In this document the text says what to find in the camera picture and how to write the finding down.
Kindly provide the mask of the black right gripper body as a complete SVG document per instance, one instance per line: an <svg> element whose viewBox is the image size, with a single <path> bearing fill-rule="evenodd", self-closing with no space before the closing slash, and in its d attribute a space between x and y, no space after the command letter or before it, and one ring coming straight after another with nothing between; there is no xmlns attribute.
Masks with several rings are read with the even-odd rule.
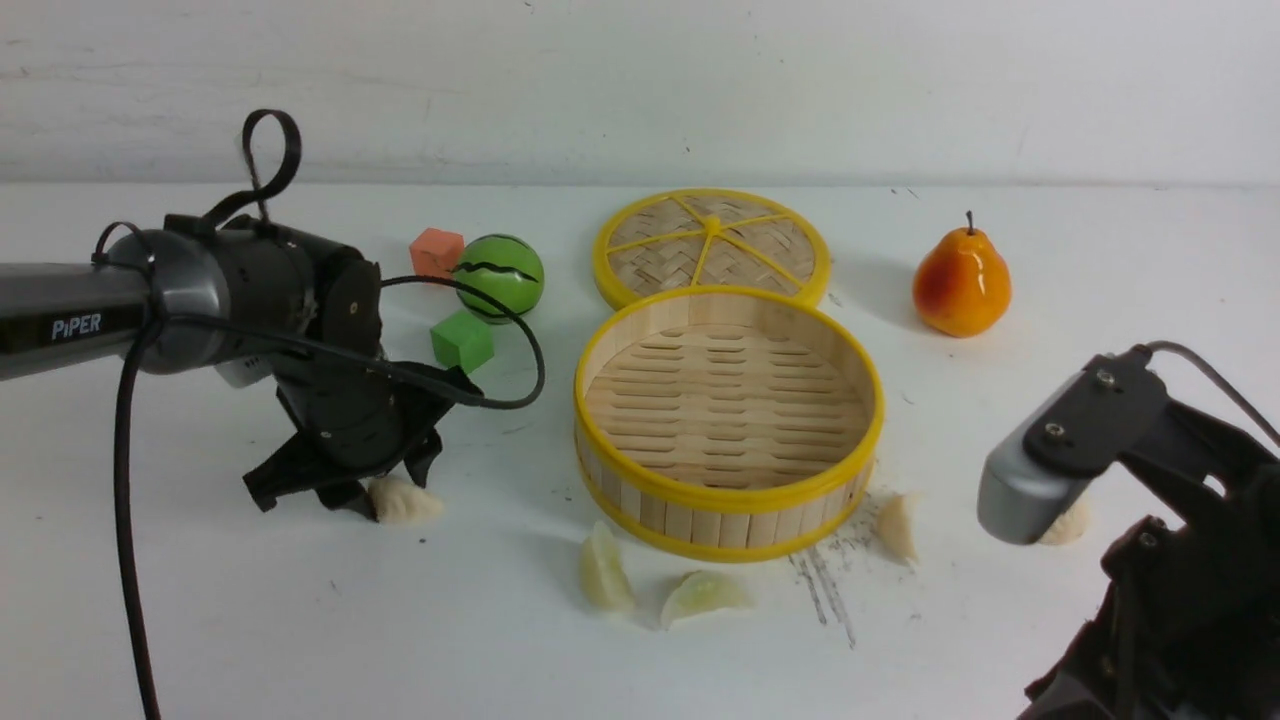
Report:
<svg viewBox="0 0 1280 720"><path fill-rule="evenodd" d="M1027 689L1024 719L1275 719L1277 536L1137 523L1097 615Z"/></svg>

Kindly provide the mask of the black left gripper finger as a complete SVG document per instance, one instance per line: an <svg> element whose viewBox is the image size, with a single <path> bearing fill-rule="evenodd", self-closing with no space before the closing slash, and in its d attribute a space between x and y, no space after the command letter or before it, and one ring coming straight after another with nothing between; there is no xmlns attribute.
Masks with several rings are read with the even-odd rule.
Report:
<svg viewBox="0 0 1280 720"><path fill-rule="evenodd" d="M349 480L316 488L316 497L329 511L348 511L366 520L378 521L378 510L367 487L360 480Z"/></svg>

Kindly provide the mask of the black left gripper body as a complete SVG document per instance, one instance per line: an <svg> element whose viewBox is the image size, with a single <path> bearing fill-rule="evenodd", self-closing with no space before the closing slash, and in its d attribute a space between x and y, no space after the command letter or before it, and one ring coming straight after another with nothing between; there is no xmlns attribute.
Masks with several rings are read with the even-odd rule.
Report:
<svg viewBox="0 0 1280 720"><path fill-rule="evenodd" d="M443 450L438 421L454 406L440 392L479 388L457 368L393 363L408 379L392 379L344 363L284 360L275 373L276 398L294 434L266 461L244 474L262 511L280 497L324 486L384 477L404 465L425 488Z"/></svg>

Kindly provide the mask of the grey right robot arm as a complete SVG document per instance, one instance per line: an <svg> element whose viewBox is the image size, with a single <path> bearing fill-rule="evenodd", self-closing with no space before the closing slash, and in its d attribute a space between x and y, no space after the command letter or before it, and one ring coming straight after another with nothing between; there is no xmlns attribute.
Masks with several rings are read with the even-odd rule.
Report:
<svg viewBox="0 0 1280 720"><path fill-rule="evenodd" d="M1025 688L1024 719L1277 716L1277 456L1172 398L1149 369L1158 351L1258 418L1158 341L1091 359L989 455L980 520L1002 541L1039 541L1115 465L1181 520L1144 516L1106 550L1098 612Z"/></svg>

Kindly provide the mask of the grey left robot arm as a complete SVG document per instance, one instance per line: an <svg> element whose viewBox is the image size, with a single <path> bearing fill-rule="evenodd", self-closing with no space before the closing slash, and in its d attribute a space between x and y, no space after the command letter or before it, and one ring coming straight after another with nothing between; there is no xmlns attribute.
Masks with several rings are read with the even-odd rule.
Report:
<svg viewBox="0 0 1280 720"><path fill-rule="evenodd" d="M436 423L480 389L458 368L381 361L381 273L349 246L247 217L210 234L131 232L86 264L3 266L3 378L124 355L164 327L141 370L216 366L230 384L262 377L294 434L244 475L270 510L314 492L330 510L375 510L366 479L403 465L425 487L442 451Z"/></svg>

